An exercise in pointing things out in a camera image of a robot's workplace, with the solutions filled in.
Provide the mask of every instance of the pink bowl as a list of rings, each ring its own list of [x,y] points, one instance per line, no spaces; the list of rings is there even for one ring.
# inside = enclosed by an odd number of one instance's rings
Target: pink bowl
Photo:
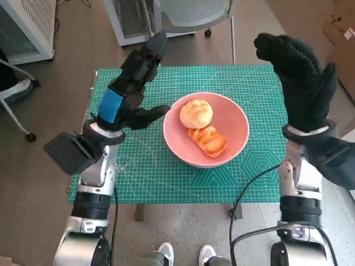
[[[180,109],[190,100],[207,101],[213,109],[211,125],[227,140],[227,148],[210,158],[188,136],[180,121]],[[249,138],[249,122],[243,110],[232,100],[215,93],[192,93],[176,101],[165,115],[163,133],[166,144],[181,160],[198,168],[213,168],[236,157]]]

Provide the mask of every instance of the floor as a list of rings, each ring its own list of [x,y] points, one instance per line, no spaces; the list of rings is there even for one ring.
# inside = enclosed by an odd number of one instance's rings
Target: floor
[[[13,105],[18,118],[33,130],[38,141],[28,144],[7,115],[0,113],[0,254],[21,265],[50,265],[71,205],[67,203],[68,177],[44,154],[43,145],[60,131],[79,131],[93,71],[119,67],[133,47],[121,49],[102,0],[92,9],[79,0],[59,5],[60,29],[55,36],[54,62],[21,66],[38,78],[42,87]],[[253,39],[259,32],[295,35],[314,47],[326,62],[331,45],[321,33],[333,8],[332,0],[239,0],[235,14],[237,64],[260,64]],[[203,32],[169,42],[163,65],[231,64],[228,22],[213,27],[210,39]],[[341,135],[355,127],[355,108],[338,89],[330,117]],[[355,265],[355,209],[347,194],[324,182],[323,225],[336,249],[339,265]],[[144,223],[133,221],[134,206],[120,206],[115,262],[129,262],[170,241],[176,265],[196,265],[199,248],[212,244],[229,256],[227,206],[220,204],[157,204],[147,206]],[[234,235],[274,226],[277,204],[244,204],[244,219]],[[268,265],[275,234],[253,238],[237,248],[240,265]]]

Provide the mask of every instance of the green cutting mat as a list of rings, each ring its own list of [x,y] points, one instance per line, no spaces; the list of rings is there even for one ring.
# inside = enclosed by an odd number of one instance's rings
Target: green cutting mat
[[[100,98],[119,69],[100,69],[89,111],[96,113]],[[231,162],[213,169],[198,169],[180,161],[167,147],[163,119],[146,130],[126,129],[118,152],[116,181],[121,203],[233,202],[253,176],[283,159],[286,123],[280,84],[271,65],[161,67],[148,83],[145,108],[173,104],[198,91],[219,93],[238,103],[250,123],[250,138]],[[73,202],[79,176],[74,176],[69,202]],[[257,180],[244,202],[277,202],[277,171]]]

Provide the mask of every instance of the bread roll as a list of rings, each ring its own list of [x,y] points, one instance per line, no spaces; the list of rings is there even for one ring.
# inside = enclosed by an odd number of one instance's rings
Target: bread roll
[[[203,129],[187,129],[187,134],[211,158],[216,158],[227,148],[227,141],[211,125]]]
[[[180,110],[181,123],[190,129],[202,129],[212,119],[213,111],[207,101],[192,100]]]

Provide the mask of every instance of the white sneaker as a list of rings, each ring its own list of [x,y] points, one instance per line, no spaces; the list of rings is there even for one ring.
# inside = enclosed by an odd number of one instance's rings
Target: white sneaker
[[[160,245],[158,251],[164,255],[165,258],[169,260],[169,266],[174,264],[174,250],[170,243],[165,242]]]
[[[199,266],[204,266],[205,263],[212,257],[216,256],[216,252],[210,245],[204,245],[200,250]]]

